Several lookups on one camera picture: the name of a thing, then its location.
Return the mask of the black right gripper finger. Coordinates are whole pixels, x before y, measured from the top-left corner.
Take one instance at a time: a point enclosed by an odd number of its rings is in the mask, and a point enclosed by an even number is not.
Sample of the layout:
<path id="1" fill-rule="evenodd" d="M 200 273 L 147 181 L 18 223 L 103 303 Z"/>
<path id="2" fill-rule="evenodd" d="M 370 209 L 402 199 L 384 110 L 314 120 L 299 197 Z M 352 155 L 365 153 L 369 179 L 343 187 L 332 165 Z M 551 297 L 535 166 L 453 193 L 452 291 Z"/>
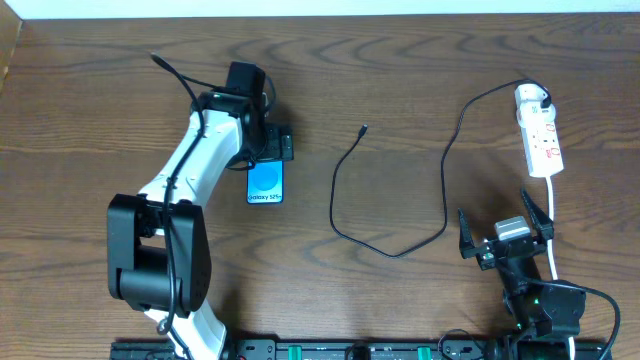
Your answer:
<path id="1" fill-rule="evenodd" d="M 520 195 L 538 238 L 543 241 L 552 240 L 554 238 L 554 222 L 532 200 L 525 188 L 520 190 Z"/>
<path id="2" fill-rule="evenodd" d="M 475 255 L 476 247 L 469 223 L 461 209 L 458 210 L 458 219 L 460 227 L 459 251 L 463 259 L 468 259 Z"/>

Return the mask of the blue Galaxy smartphone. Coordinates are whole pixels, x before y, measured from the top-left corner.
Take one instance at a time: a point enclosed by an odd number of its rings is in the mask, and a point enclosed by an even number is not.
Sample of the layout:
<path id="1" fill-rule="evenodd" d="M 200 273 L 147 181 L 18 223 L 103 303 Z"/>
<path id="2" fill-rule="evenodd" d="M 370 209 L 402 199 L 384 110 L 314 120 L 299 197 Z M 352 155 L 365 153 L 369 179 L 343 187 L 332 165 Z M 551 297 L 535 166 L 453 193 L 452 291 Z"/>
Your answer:
<path id="1" fill-rule="evenodd" d="M 283 162 L 257 163 L 247 174 L 247 202 L 276 204 L 284 198 Z"/>

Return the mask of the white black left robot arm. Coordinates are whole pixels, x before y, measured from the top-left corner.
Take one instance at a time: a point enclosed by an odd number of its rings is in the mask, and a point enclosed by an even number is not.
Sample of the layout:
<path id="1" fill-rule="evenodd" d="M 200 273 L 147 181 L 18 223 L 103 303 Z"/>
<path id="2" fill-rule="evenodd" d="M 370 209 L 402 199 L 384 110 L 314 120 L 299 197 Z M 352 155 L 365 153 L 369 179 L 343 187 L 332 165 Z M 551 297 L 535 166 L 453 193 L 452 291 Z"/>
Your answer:
<path id="1" fill-rule="evenodd" d="M 192 94 L 189 127 L 162 170 L 107 208 L 108 289 L 156 323 L 160 341 L 121 340 L 113 359 L 232 359 L 226 326 L 207 300 L 212 264 L 204 210 L 225 170 L 294 157 L 291 132 L 266 119 L 271 78 L 234 62 L 224 85 Z"/>

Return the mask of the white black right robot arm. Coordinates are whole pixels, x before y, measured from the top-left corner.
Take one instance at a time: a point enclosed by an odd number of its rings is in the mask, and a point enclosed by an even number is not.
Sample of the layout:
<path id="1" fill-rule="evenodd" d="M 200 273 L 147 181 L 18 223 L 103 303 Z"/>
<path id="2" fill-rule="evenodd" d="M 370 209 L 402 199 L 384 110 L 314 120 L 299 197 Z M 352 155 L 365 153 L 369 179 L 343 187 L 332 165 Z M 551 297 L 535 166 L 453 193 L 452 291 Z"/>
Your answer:
<path id="1" fill-rule="evenodd" d="M 480 269 L 495 269 L 503 284 L 503 302 L 517 329 L 485 346 L 486 359 L 568 359 L 571 337 L 580 333 L 586 291 L 562 280 L 541 278 L 535 257 L 548 250 L 554 222 L 525 191 L 521 197 L 530 219 L 518 216 L 495 225 L 483 244 L 472 238 L 469 222 L 458 212 L 459 251 Z"/>

